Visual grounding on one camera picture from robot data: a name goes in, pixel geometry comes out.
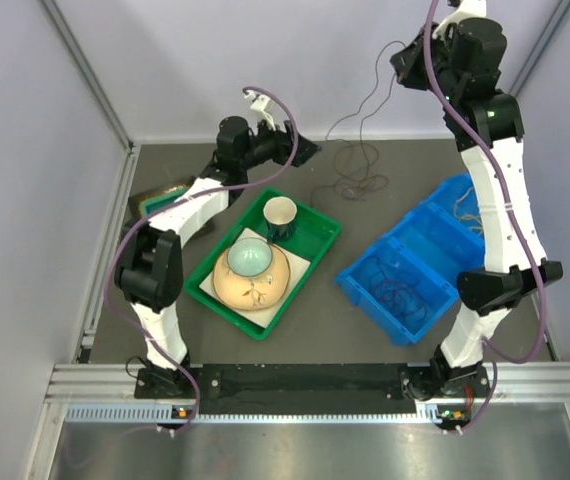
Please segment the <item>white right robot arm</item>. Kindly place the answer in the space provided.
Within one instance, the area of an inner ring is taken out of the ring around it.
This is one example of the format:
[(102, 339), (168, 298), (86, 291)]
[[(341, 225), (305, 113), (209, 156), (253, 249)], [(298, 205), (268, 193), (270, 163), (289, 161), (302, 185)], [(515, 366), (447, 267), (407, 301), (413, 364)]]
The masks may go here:
[(482, 266), (460, 273), (462, 304), (430, 361), (431, 380), (452, 396), (477, 376), (483, 344), (521, 301), (563, 276), (538, 238), (524, 168), (524, 127), (517, 99), (497, 86), (507, 47), (502, 26), (459, 10), (427, 21), (390, 59), (402, 86), (439, 97), (477, 198), (485, 241)]

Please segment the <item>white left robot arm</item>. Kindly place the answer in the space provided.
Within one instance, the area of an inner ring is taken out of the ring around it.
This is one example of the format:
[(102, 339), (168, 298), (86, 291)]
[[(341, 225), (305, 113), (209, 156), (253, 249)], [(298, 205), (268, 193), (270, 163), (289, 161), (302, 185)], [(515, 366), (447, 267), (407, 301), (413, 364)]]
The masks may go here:
[(259, 117), (257, 126), (239, 116), (223, 119), (212, 157), (194, 183), (173, 203), (125, 227), (110, 265), (116, 289), (134, 309), (132, 323), (144, 336), (147, 360), (161, 368), (157, 384), (174, 397), (185, 394), (192, 382), (175, 306), (183, 285), (183, 247), (254, 187), (251, 169), (268, 161), (282, 169), (298, 167), (318, 150), (299, 133), (293, 115), (276, 123), (270, 109), (285, 105), (274, 94), (257, 86), (245, 87), (243, 94)]

